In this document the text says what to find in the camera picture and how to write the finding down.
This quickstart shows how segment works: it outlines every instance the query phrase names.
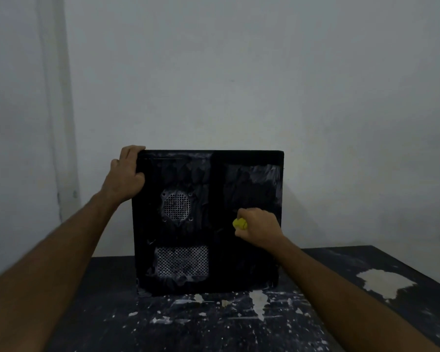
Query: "forearm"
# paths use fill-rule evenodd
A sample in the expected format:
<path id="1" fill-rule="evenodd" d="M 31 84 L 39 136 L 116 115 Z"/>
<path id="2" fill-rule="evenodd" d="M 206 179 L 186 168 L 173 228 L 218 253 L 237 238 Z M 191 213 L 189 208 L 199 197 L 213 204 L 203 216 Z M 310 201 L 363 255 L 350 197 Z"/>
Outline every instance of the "forearm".
<path id="1" fill-rule="evenodd" d="M 440 351 L 398 314 L 287 238 L 279 239 L 270 252 L 347 351 Z"/>
<path id="2" fill-rule="evenodd" d="M 0 351 L 39 351 L 117 205 L 99 193 L 0 276 Z"/>

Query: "black table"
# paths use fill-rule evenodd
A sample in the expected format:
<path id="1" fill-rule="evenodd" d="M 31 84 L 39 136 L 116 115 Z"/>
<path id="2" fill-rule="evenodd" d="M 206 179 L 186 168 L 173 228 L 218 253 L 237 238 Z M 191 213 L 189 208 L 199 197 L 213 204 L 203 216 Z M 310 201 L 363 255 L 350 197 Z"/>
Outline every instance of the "black table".
<path id="1" fill-rule="evenodd" d="M 393 300 L 369 294 L 440 346 L 439 283 L 373 246 L 305 252 L 360 288 L 372 268 L 415 282 Z M 282 272 L 277 288 L 250 294 L 138 298 L 133 257 L 93 258 L 48 351 L 342 351 Z"/>

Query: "person's right hand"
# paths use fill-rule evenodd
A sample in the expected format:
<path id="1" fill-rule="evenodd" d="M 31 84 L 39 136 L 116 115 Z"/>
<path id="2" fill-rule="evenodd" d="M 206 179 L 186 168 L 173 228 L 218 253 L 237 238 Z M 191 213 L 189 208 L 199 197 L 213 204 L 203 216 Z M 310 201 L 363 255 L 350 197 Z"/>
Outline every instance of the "person's right hand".
<path id="1" fill-rule="evenodd" d="M 270 251 L 284 236 L 279 222 L 273 213 L 258 209 L 239 209 L 238 218 L 248 224 L 246 230 L 236 229 L 235 235 L 253 245 Z"/>

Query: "rectangular vent grille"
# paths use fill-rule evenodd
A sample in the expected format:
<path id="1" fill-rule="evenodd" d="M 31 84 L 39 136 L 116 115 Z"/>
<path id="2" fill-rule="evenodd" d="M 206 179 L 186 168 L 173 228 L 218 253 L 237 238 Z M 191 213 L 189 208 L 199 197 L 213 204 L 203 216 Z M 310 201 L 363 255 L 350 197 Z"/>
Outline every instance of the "rectangular vent grille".
<path id="1" fill-rule="evenodd" d="M 179 279 L 207 277 L 209 275 L 209 250 L 207 246 L 157 247 L 155 249 L 158 276 Z"/>

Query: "hand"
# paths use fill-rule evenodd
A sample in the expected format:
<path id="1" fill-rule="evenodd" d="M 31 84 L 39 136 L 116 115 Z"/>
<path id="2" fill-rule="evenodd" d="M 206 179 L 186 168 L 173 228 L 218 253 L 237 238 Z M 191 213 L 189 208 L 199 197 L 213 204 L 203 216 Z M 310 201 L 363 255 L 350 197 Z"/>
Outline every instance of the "hand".
<path id="1" fill-rule="evenodd" d="M 137 155 L 144 146 L 130 145 L 121 150 L 119 159 L 111 161 L 109 171 L 100 193 L 104 194 L 115 205 L 120 205 L 139 193 L 145 184 L 145 175 L 135 173 Z"/>
<path id="2" fill-rule="evenodd" d="M 270 251 L 285 236 L 273 213 L 258 209 L 239 209 L 238 218 L 244 218 L 248 224 L 246 230 L 236 229 L 235 235 L 253 245 Z"/>

